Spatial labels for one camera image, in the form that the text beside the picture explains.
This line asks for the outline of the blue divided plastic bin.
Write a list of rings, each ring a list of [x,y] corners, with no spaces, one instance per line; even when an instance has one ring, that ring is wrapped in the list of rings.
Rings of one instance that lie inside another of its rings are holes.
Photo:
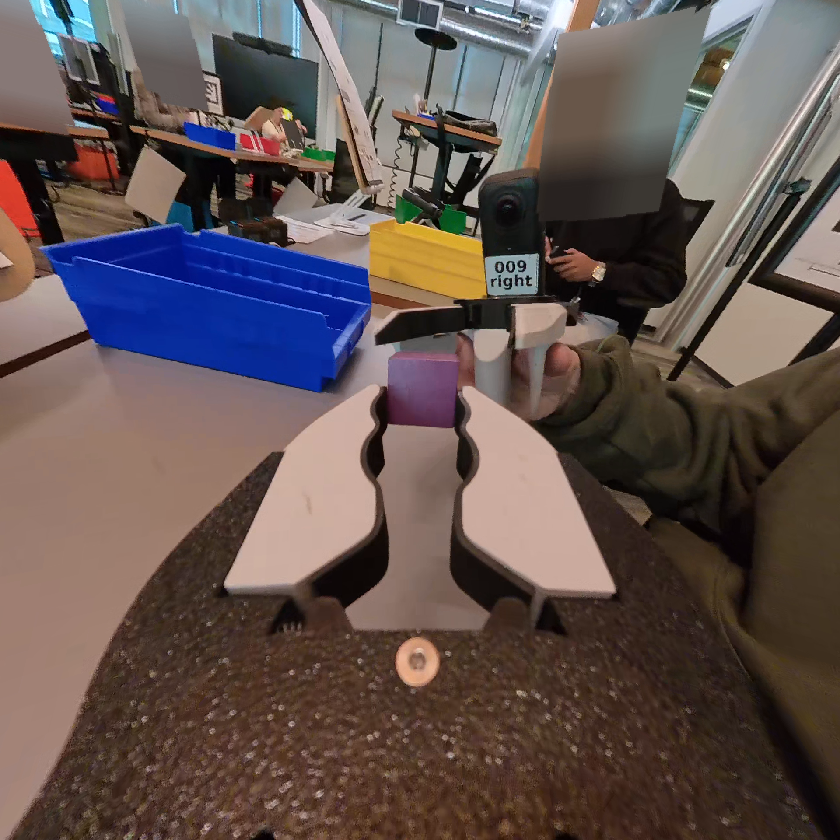
[[[321,392],[371,315],[368,271],[181,225],[44,247],[101,347]]]

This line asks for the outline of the grey card panel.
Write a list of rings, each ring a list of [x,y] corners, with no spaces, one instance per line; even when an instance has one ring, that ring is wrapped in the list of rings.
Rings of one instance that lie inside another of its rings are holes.
[[[159,152],[144,146],[133,168],[124,195],[126,205],[157,224],[166,219],[186,173]]]
[[[276,217],[288,216],[314,208],[318,201],[318,195],[304,181],[295,177],[283,189],[274,205],[272,214]]]

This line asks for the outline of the purple cube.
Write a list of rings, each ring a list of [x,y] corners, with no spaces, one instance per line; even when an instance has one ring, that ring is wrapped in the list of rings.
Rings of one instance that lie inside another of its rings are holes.
[[[453,428],[459,363],[454,353],[398,351],[388,361],[390,425]]]

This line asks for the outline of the wooden standing desk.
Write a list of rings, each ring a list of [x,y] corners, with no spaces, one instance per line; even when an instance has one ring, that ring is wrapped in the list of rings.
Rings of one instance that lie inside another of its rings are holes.
[[[478,210],[467,204],[467,198],[488,174],[501,148],[502,139],[492,133],[471,129],[465,122],[447,122],[445,113],[416,115],[405,110],[394,110],[392,116],[400,125],[397,142],[407,143],[413,148],[407,189],[414,190],[430,203],[450,205],[477,218]],[[415,185],[421,141],[431,144],[437,150],[432,185],[428,189]],[[467,155],[464,169],[456,182],[452,182],[448,176],[454,154]]]

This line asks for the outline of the small blue bin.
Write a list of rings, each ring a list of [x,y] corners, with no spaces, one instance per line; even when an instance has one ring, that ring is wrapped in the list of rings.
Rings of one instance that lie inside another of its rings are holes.
[[[223,151],[233,152],[237,150],[237,135],[234,132],[215,127],[207,127],[194,122],[185,122],[183,131],[189,141],[212,146],[215,149]]]

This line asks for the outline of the wooden top desk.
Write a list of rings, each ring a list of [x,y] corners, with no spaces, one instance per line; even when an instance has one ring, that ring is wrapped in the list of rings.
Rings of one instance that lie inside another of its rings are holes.
[[[132,133],[139,135],[145,143],[153,141],[166,148],[178,149],[183,154],[187,205],[191,209],[195,233],[208,227],[205,223],[201,189],[196,179],[196,160],[199,156],[227,159],[236,164],[237,172],[256,173],[264,177],[268,177],[269,174],[283,174],[287,171],[312,173],[322,178],[331,176],[333,173],[333,161],[318,161],[300,156],[268,155],[253,150],[227,150],[211,144],[195,142],[183,134],[150,129],[141,125],[131,125],[129,129]]]

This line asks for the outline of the black floor lamp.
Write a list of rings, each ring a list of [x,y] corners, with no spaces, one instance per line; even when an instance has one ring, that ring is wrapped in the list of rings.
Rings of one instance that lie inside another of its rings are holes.
[[[431,49],[423,95],[419,97],[416,103],[416,114],[419,115],[421,112],[424,112],[423,109],[427,107],[438,53],[452,52],[457,49],[459,44],[458,41],[451,35],[434,28],[416,27],[414,29],[414,36],[421,44]]]

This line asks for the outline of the instruction sheet board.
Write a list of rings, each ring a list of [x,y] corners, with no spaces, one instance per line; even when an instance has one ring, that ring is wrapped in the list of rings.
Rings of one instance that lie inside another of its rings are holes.
[[[35,261],[25,237],[1,209],[1,302],[26,292],[35,279]]]

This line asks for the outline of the grey display board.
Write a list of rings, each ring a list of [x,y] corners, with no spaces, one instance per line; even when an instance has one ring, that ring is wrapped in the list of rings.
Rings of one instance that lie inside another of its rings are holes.
[[[318,44],[337,87],[338,114],[359,190],[364,196],[377,195],[385,186],[382,163],[375,150],[371,126],[358,89],[344,62],[331,24],[316,2],[296,1],[295,5]]]

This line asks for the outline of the orange crate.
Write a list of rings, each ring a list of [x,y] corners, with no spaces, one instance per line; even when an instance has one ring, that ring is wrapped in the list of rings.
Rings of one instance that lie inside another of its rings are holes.
[[[74,140],[77,159],[66,164],[66,171],[86,182],[104,182],[120,175],[114,150],[107,143]]]

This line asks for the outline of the person's right forearm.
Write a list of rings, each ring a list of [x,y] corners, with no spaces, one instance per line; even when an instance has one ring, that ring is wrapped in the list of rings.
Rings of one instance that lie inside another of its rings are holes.
[[[762,484],[838,419],[838,349],[725,391],[666,381],[619,336],[571,351],[577,385],[536,430],[654,514],[721,536],[745,529]]]

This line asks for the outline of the person's right hand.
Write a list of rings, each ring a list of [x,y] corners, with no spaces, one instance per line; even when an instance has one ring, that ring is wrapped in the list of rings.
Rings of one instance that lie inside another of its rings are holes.
[[[540,421],[559,411],[572,398],[580,379],[581,360],[575,349],[564,343],[550,345],[543,364],[539,404],[531,408],[530,362],[525,350],[514,350],[508,410],[524,421]]]

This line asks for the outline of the silver ventilation duct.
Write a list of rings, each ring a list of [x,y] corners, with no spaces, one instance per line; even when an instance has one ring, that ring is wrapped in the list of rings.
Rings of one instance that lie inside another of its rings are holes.
[[[549,16],[549,1],[443,1],[444,7],[494,24],[530,33],[540,30]]]

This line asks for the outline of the black monitor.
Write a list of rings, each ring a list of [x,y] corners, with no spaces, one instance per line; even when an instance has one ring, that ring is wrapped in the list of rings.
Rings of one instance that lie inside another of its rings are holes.
[[[246,120],[258,107],[284,107],[314,139],[318,124],[319,63],[270,54],[213,35],[215,72],[222,84],[224,115]]]

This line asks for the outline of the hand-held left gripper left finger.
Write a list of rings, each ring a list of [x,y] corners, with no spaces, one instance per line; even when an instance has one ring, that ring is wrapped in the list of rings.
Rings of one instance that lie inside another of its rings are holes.
[[[388,566],[382,488],[386,392],[337,404],[296,436],[224,580],[229,595],[281,595],[342,607],[374,589]]]

